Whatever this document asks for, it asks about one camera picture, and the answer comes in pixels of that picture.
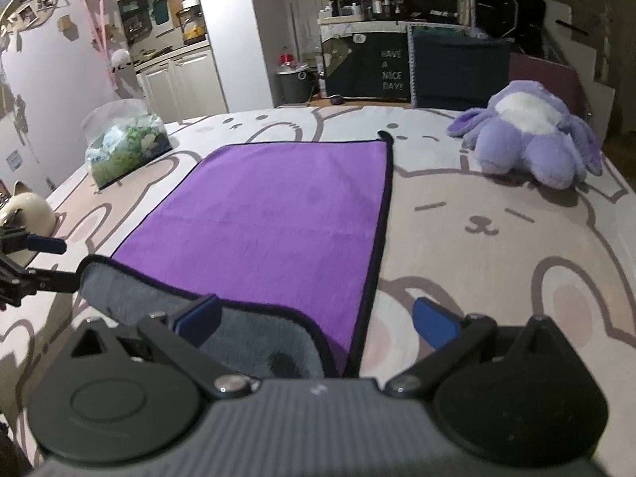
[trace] white ceramic cat figurine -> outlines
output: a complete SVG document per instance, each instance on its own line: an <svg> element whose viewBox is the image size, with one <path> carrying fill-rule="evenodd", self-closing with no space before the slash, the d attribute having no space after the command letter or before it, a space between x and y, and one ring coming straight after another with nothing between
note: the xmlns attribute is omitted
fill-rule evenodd
<svg viewBox="0 0 636 477"><path fill-rule="evenodd" d="M14 195L0 208L0 226L24 226L36 235L48 237L55 230L55 212L47 201L33 193L23 182L18 181L14 187ZM9 256L14 262L26 266L33 260L36 253L23 251Z"/></svg>

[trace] purple towel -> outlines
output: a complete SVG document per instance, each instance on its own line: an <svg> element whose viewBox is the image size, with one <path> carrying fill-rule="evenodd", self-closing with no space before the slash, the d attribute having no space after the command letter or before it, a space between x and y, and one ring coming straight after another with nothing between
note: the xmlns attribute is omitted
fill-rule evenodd
<svg viewBox="0 0 636 477"><path fill-rule="evenodd" d="M327 336L342 373L354 332L364 342L368 311L357 325L363 290L379 270L370 262L387 149L381 140L220 148L114 258L200 295L302 312ZM364 306L372 300L373 293Z"/></svg>

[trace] bottle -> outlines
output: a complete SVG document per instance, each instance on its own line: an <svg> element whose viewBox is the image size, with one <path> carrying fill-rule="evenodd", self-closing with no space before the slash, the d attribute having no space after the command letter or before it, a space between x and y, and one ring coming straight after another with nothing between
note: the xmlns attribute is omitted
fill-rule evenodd
<svg viewBox="0 0 636 477"><path fill-rule="evenodd" d="M384 16L391 17L391 0L384 0L384 5L382 7L384 10Z"/></svg>
<svg viewBox="0 0 636 477"><path fill-rule="evenodd" d="M374 14L381 14L382 13L382 0L371 0L372 2L372 7L373 7L373 13Z"/></svg>

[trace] kitchen shelf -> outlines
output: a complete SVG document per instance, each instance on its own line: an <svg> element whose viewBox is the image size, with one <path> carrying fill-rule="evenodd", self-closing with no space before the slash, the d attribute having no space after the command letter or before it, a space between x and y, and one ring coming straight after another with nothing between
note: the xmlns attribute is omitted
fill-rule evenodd
<svg viewBox="0 0 636 477"><path fill-rule="evenodd" d="M364 16L319 17L318 25L334 25L335 23L358 23L364 20Z"/></svg>

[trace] blue gripper pad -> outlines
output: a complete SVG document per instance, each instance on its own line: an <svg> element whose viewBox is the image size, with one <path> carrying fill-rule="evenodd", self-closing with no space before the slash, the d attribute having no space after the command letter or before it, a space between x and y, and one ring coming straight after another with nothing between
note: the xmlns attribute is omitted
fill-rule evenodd
<svg viewBox="0 0 636 477"><path fill-rule="evenodd" d="M460 334L462 318L436 302L419 298L413 304L413 326L431 348L438 350Z"/></svg>
<svg viewBox="0 0 636 477"><path fill-rule="evenodd" d="M27 237L27 249L34 252L64 254L66 253L66 242L61 238L29 235Z"/></svg>
<svg viewBox="0 0 636 477"><path fill-rule="evenodd" d="M192 346L200 348L221 324L221 313L219 298L204 296L173 316L173 331Z"/></svg>

